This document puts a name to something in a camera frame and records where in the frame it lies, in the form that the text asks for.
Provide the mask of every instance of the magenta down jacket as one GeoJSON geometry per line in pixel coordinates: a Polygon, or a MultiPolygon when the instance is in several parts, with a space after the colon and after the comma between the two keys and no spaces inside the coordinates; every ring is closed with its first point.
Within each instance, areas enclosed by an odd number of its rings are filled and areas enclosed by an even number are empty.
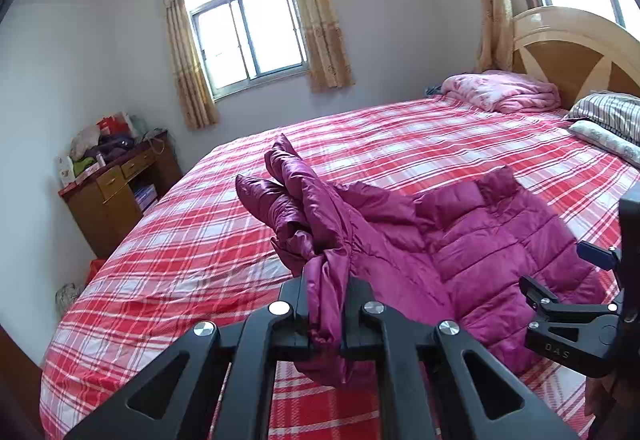
{"type": "MultiPolygon", "coordinates": [[[[533,276],[566,303],[604,299],[572,233],[507,167],[407,197],[322,181],[284,135],[265,162],[279,184],[238,176],[236,191],[275,231],[273,247],[293,275],[304,268],[310,336],[320,348],[340,342],[350,275],[409,319],[456,320],[514,373],[536,360],[524,347],[533,310],[518,290],[520,276],[533,276]]],[[[334,386],[367,375],[325,357],[302,371],[334,386]]]]}

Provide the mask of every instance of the pink blanket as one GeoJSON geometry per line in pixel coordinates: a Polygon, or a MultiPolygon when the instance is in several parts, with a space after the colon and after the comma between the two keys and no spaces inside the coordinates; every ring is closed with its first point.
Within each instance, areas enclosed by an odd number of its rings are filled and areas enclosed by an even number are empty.
{"type": "Polygon", "coordinates": [[[500,113],[543,113],[560,107],[555,84],[507,71],[451,76],[442,84],[442,94],[500,113]]]}

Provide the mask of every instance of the beige curtain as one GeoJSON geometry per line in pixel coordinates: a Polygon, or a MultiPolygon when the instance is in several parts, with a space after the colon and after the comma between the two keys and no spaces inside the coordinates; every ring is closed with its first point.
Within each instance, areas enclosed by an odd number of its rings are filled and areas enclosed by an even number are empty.
{"type": "Polygon", "coordinates": [[[476,71],[513,69],[511,0],[482,1],[482,35],[476,71]]]}
{"type": "Polygon", "coordinates": [[[218,110],[193,40],[184,0],[163,1],[175,86],[184,120],[190,129],[215,124],[218,110]]]}
{"type": "Polygon", "coordinates": [[[351,65],[330,0],[296,0],[308,48],[313,90],[351,86],[351,65]]]}

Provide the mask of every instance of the red plaid bedsheet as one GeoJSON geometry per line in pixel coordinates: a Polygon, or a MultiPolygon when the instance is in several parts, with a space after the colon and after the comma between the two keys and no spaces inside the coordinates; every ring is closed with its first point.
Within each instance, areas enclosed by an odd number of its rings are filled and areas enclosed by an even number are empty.
{"type": "MultiPolygon", "coordinates": [[[[264,152],[285,133],[324,179],[412,194],[508,165],[579,239],[619,243],[617,202],[640,173],[572,137],[560,115],[484,113],[436,97],[319,118],[213,149],[118,247],[66,314],[46,354],[40,415],[59,439],[194,323],[238,321],[273,301],[289,272],[271,230],[236,198],[236,174],[268,177],[264,152]]],[[[609,293],[612,279],[601,273],[609,293]]],[[[522,380],[584,435],[584,377],[541,360],[522,380]]],[[[378,435],[377,399],[278,364],[272,439],[378,435]]]]}

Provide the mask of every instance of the purple cloth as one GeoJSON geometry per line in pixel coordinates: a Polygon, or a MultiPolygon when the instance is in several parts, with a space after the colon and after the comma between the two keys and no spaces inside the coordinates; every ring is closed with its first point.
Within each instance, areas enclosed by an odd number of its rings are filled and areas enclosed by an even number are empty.
{"type": "Polygon", "coordinates": [[[265,162],[280,184],[238,176],[236,191],[275,231],[273,247],[293,275],[305,270],[310,336],[324,355],[299,369],[320,384],[366,384],[372,375],[370,366],[331,355],[350,275],[409,319],[455,319],[514,373],[537,359],[524,347],[533,310],[518,289],[520,276],[566,303],[604,299],[572,233],[507,167],[407,197],[320,180],[284,135],[265,162]]]}

